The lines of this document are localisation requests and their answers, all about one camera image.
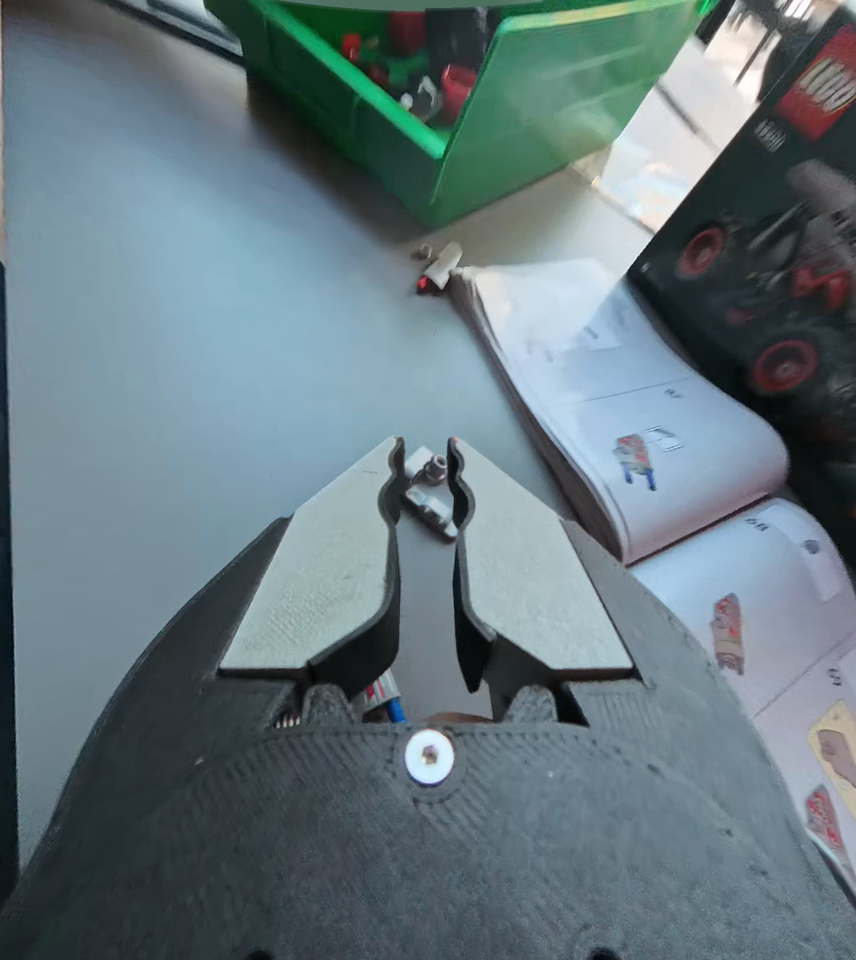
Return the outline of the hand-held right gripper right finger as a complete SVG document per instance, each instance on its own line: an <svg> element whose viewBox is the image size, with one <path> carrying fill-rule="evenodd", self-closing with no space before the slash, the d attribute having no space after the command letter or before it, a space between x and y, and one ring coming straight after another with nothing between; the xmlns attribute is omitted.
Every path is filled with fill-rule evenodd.
<svg viewBox="0 0 856 960"><path fill-rule="evenodd" d="M476 692L635 675L562 517L465 440L448 442L458 666Z"/></svg>

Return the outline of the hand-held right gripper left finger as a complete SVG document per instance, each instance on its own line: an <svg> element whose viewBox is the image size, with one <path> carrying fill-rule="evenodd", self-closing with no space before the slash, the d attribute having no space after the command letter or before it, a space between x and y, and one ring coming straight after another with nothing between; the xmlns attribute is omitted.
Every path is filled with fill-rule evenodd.
<svg viewBox="0 0 856 960"><path fill-rule="evenodd" d="M351 699L392 665L404 460L404 439L387 437L279 525L219 676L331 685Z"/></svg>

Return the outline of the grey lego piece with pin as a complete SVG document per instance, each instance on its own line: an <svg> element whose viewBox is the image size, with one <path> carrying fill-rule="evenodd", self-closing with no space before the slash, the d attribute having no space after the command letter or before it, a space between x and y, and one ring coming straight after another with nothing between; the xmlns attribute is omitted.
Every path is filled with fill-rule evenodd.
<svg viewBox="0 0 856 960"><path fill-rule="evenodd" d="M406 506L426 526L447 543L457 539L448 490L448 465L444 455L427 446L419 446L407 455L404 463L403 497Z"/></svg>

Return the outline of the small lego assembly blue pins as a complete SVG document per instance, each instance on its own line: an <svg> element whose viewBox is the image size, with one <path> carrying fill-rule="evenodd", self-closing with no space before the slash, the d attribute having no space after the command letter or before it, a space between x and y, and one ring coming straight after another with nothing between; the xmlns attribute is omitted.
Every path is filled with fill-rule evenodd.
<svg viewBox="0 0 856 960"><path fill-rule="evenodd" d="M352 701L363 723L405 724L401 692L390 668L368 684Z"/></svg>

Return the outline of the beige lego piece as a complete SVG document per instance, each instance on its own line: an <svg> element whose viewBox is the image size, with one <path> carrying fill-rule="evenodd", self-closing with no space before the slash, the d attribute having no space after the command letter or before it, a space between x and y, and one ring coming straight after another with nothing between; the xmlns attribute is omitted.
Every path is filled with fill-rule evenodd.
<svg viewBox="0 0 856 960"><path fill-rule="evenodd" d="M443 247L424 271L423 276L428 286L437 291L443 291L452 272L458 268L462 257L462 246L458 242L452 241Z"/></svg>

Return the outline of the dark lego set box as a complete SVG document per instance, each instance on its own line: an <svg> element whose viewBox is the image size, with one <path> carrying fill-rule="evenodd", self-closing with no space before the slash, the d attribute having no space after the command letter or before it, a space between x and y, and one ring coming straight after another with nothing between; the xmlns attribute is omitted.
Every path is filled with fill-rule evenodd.
<svg viewBox="0 0 856 960"><path fill-rule="evenodd" d="M806 35L627 278L782 436L789 486L856 573L856 2Z"/></svg>

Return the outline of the open instruction booklet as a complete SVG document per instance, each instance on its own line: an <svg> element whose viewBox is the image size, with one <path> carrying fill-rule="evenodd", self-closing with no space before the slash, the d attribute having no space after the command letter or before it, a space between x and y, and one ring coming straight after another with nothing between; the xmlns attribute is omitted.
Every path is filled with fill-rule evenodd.
<svg viewBox="0 0 856 960"><path fill-rule="evenodd" d="M856 590L789 455L595 260L457 268L452 299L585 529L689 630L856 893Z"/></svg>

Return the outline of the sticker sheet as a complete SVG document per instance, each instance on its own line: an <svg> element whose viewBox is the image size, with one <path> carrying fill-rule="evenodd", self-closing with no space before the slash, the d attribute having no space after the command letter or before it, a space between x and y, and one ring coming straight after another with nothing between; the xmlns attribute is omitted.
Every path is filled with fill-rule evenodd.
<svg viewBox="0 0 856 960"><path fill-rule="evenodd" d="M617 142L591 186L614 210L653 235L671 219L696 182L649 150Z"/></svg>

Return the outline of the green plastic bin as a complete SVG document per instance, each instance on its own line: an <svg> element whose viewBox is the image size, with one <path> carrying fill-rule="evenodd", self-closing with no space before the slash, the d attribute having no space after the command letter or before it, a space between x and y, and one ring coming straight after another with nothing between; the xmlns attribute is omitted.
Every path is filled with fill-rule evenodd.
<svg viewBox="0 0 856 960"><path fill-rule="evenodd" d="M250 78L433 228L610 146L715 2L204 6ZM474 7L502 21L452 128L412 117L338 51L340 32L380 33L388 13Z"/></svg>

